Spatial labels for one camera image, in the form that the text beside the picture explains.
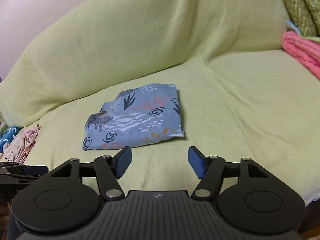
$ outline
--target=white wall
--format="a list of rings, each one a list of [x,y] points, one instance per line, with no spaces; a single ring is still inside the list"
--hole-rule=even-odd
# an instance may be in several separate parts
[[[0,0],[0,76],[4,79],[26,46],[87,0]]]

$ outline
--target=logo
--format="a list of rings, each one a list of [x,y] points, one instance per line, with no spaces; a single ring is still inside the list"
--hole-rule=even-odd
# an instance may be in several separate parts
[[[157,199],[162,198],[162,194],[160,194],[159,192],[157,194],[154,194],[153,196]]]

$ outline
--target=silver pin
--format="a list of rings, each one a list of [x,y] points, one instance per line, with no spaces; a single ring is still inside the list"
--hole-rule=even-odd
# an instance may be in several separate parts
[[[120,197],[122,192],[119,189],[110,189],[107,191],[106,195],[109,198],[116,198]]]
[[[195,195],[197,197],[209,197],[210,196],[210,191],[209,190],[206,190],[206,189],[198,189],[196,190],[195,192]]]

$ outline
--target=sofa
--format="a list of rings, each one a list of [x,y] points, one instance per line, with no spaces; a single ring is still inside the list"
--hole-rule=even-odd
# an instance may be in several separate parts
[[[281,50],[287,19],[282,0],[88,0],[38,35],[1,82],[0,129],[41,126],[25,164],[91,162],[118,151],[81,149],[90,114],[120,91],[175,84],[185,137],[133,148],[125,192],[192,192],[194,145],[254,159],[308,205],[320,196],[320,84]]]

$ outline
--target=human hand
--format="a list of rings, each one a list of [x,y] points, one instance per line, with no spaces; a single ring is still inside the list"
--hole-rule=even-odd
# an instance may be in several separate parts
[[[0,235],[1,240],[7,240],[9,215],[11,211],[12,199],[0,199]]]

